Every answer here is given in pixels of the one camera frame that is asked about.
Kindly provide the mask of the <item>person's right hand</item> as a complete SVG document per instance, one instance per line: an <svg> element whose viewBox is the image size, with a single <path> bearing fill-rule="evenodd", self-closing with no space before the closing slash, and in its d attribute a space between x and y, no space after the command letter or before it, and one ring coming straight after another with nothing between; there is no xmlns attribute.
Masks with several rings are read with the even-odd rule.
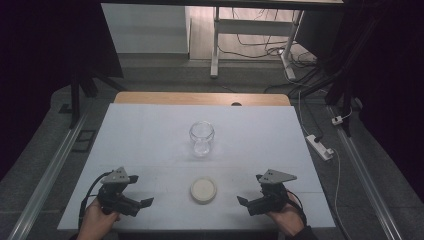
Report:
<svg viewBox="0 0 424 240"><path fill-rule="evenodd" d="M279 212L268 212L267 216L270 217L277 225L278 229L288 237L294 237L305 228L299 211L289 203Z"/></svg>

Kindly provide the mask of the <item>clear glass jar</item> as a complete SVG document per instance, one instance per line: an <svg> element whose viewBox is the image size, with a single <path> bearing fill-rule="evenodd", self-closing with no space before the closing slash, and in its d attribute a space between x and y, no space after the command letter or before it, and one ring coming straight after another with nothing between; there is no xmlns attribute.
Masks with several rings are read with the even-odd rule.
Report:
<svg viewBox="0 0 424 240"><path fill-rule="evenodd" d="M189 130L189 136L196 156L203 157L209 154L215 136L214 127L210 122L195 122Z"/></svg>

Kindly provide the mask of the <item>white foam board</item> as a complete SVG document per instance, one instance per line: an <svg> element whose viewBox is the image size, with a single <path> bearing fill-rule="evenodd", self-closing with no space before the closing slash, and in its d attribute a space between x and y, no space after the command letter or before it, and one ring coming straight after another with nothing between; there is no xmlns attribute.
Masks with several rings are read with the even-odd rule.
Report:
<svg viewBox="0 0 424 240"><path fill-rule="evenodd" d="M215 130L212 149L203 157L194 154L189 136L198 121ZM291 106L110 105L59 229L76 229L80 203L93 181L119 167L138 176L125 196L153 198L137 216L122 217L115 226L119 231L271 229L267 216L251 216L237 200L260 197L255 175L268 169L297 177L286 186L300 198L309 225L334 224ZM201 177L217 186L209 204L198 204L190 194Z"/></svg>

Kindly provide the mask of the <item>white desk frame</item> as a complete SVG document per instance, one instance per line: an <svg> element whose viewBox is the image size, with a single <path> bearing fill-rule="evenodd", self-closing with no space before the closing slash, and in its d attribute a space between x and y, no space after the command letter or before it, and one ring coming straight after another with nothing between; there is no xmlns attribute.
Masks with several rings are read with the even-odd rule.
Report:
<svg viewBox="0 0 424 240"><path fill-rule="evenodd" d="M298 26L305 10L332 11L344 7L343 0L97 0L101 3L112 4L143 4L171 6L214 7L214 32L211 56L210 76L218 77L218 40L220 34L268 35L283 36L288 42L283 50L278 52L284 67L284 73L289 80L295 80L289 54L295 39ZM264 8L276 10L293 10L294 19L291 22L271 22L266 20L235 20L220 17L223 7L234 8Z"/></svg>

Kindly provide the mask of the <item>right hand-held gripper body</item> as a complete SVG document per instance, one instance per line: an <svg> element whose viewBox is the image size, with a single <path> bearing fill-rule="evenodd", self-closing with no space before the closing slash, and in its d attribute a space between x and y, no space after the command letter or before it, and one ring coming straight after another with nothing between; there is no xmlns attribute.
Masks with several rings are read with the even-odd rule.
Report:
<svg viewBox="0 0 424 240"><path fill-rule="evenodd" d="M288 173L268 169L263 175L261 193L263 196L256 200L248 201L248 212L251 216L268 212L279 212L287 203L293 205L289 198L284 182L296 180L297 177Z"/></svg>

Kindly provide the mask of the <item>light grey cabinet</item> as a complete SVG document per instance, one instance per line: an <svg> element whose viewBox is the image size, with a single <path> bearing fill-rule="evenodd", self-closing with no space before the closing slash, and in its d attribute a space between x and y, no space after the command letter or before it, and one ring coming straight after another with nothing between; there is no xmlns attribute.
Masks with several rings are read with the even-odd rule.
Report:
<svg viewBox="0 0 424 240"><path fill-rule="evenodd" d="M118 53L187 54L190 23L184 6L102 3Z"/></svg>

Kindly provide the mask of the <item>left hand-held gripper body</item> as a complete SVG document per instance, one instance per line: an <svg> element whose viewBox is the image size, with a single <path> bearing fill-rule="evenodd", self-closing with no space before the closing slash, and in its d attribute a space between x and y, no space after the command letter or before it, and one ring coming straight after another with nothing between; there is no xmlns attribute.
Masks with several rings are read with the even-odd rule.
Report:
<svg viewBox="0 0 424 240"><path fill-rule="evenodd" d="M97 199L104 214L118 212L135 217L140 211L140 202L127 198L123 191L130 184L129 175L123 167L113 170L101 180Z"/></svg>

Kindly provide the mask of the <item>cream round jar lid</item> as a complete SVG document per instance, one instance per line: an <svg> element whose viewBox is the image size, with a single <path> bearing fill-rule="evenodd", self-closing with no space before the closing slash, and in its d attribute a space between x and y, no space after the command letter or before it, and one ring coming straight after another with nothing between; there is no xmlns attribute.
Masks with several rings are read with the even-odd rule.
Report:
<svg viewBox="0 0 424 240"><path fill-rule="evenodd" d="M192 183L190 194L198 204L209 204L217 194L217 186L211 178L201 177Z"/></svg>

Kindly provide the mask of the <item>black curtain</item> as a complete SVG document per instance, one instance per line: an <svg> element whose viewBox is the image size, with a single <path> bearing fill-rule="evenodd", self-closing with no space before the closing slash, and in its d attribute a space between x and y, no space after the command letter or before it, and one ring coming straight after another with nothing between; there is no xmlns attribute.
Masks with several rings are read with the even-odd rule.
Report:
<svg viewBox="0 0 424 240"><path fill-rule="evenodd" d="M102 0L0 0L0 180L52 94L97 73L123 76Z"/></svg>
<svg viewBox="0 0 424 240"><path fill-rule="evenodd" d="M424 200L424 0L351 0L378 23L352 70L360 119Z"/></svg>

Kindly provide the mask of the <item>white power strip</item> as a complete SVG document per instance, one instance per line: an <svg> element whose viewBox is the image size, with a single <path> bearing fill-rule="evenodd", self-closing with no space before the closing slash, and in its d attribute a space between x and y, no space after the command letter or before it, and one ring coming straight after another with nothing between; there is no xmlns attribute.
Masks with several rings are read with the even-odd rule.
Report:
<svg viewBox="0 0 424 240"><path fill-rule="evenodd" d="M315 150L323 161L328 161L333 158L334 151L331 148L326 148L319 137L311 134L305 137L307 143Z"/></svg>

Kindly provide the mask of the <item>person's left hand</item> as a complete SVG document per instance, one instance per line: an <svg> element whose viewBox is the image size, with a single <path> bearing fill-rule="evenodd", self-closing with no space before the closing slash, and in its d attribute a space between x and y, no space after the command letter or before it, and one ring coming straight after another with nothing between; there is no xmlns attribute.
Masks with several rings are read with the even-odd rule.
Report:
<svg viewBox="0 0 424 240"><path fill-rule="evenodd" d="M119 220L118 212L104 214L100 202L95 198L85 210L76 240L102 240Z"/></svg>

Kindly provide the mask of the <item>black metal stand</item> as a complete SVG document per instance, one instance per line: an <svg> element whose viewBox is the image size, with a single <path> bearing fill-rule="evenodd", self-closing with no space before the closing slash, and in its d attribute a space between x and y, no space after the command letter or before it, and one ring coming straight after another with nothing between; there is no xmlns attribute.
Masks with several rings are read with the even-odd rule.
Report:
<svg viewBox="0 0 424 240"><path fill-rule="evenodd" d="M372 39L382 19L376 11L349 13L324 13L307 11L301 23L301 41L312 47L318 57L317 68L325 71L325 78L306 89L298 88L297 98L304 99L319 89L331 85L324 101L336 105L343 100L341 123L348 137L350 131L351 99L353 97L354 71L359 58Z"/></svg>

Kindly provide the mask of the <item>aluminium floor rail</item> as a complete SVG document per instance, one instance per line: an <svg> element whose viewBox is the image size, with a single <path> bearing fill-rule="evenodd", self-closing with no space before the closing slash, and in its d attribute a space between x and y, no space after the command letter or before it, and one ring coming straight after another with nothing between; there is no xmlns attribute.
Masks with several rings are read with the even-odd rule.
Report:
<svg viewBox="0 0 424 240"><path fill-rule="evenodd" d="M26 240L29 235L56 179L75 143L82 126L86 122L88 110L85 110L74 127L67 131L65 138L53 155L52 159L18 218L7 240Z"/></svg>
<svg viewBox="0 0 424 240"><path fill-rule="evenodd" d="M403 236L397 226L389 207L380 194L371 174L366 167L363 158L357 149L353 139L349 137L340 125L336 125L335 129L340 137L344 149L351 161L353 168L357 174L359 181L370 201L372 208L380 222L380 225L388 240L403 240Z"/></svg>

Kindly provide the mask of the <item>black tripod stand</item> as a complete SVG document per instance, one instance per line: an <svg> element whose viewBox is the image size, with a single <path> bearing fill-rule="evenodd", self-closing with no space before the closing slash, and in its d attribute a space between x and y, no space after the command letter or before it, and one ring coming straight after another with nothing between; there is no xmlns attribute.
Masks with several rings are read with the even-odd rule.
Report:
<svg viewBox="0 0 424 240"><path fill-rule="evenodd" d="M71 123L69 125L70 129L73 129L80 120L79 90L82 90L84 95L88 98L96 97L99 90L94 82L95 79L100 80L118 92L126 91L124 86L114 81L111 77L108 77L93 68L85 68L75 72L71 76L71 104L65 105L60 109L60 112L71 114Z"/></svg>

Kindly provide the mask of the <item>black rectangular floor frame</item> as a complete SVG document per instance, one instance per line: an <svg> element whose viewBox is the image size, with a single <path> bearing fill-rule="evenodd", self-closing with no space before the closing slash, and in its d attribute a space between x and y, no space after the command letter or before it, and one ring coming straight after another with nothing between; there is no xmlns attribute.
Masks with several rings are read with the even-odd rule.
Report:
<svg viewBox="0 0 424 240"><path fill-rule="evenodd" d="M96 134L96 130L81 130L71 151L76 153L88 153L94 144Z"/></svg>

